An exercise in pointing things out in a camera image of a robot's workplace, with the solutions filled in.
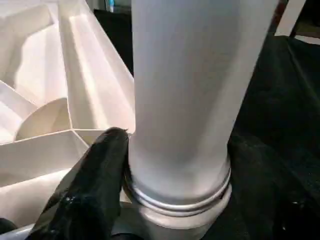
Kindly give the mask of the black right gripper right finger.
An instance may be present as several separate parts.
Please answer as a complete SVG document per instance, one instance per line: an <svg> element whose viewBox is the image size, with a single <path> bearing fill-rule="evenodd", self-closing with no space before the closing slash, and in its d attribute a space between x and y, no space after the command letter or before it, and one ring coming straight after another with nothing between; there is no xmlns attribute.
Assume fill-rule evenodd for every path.
<svg viewBox="0 0 320 240"><path fill-rule="evenodd" d="M320 238L320 204L271 147L232 136L228 153L232 193L252 240Z"/></svg>

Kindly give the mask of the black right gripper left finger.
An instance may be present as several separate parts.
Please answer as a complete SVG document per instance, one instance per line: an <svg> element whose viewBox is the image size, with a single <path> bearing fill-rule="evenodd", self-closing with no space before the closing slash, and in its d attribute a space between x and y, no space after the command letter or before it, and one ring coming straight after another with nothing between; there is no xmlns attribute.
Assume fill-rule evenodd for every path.
<svg viewBox="0 0 320 240"><path fill-rule="evenodd" d="M32 240L110 240L128 159L125 129L104 131L63 177L30 231Z"/></svg>

